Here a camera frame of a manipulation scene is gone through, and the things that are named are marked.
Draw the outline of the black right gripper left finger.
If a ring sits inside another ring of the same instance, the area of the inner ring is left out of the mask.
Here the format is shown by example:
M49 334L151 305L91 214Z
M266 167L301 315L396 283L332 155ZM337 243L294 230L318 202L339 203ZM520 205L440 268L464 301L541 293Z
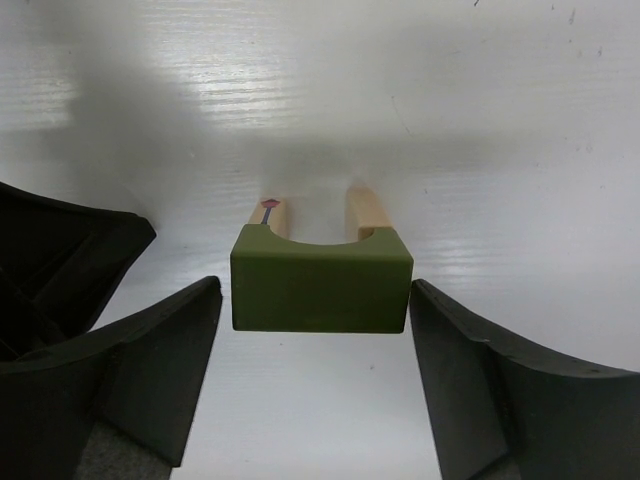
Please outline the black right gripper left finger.
M182 464L222 306L204 277L1 365L5 479L168 477Z

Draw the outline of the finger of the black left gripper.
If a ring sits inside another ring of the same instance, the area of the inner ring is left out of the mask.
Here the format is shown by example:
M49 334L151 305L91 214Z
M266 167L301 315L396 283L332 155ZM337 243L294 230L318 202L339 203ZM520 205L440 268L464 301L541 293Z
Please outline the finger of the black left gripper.
M134 213L2 185L2 360L88 332L155 237Z

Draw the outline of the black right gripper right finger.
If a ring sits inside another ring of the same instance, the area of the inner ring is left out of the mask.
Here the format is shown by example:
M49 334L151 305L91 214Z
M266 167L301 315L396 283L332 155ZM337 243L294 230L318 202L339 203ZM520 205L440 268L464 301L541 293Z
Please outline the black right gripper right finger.
M635 479L639 376L539 345L425 280L410 319L445 479Z

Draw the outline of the green wood block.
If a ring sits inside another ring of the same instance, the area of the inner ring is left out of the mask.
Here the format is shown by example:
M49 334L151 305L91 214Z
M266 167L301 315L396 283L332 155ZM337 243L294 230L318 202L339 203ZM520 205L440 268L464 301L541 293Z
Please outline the green wood block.
M232 325L237 331L399 334L413 258L398 233L316 245L247 224L231 251Z

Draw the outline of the natural wood block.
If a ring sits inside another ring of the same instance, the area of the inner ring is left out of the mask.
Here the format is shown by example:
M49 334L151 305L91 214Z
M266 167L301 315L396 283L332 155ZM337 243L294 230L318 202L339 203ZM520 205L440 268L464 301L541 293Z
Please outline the natural wood block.
M378 228L393 224L376 193L366 186L352 186L345 196L345 230L349 241L370 237Z
M274 234L288 239L290 229L286 199L284 197L261 198L249 217L248 224L267 225Z

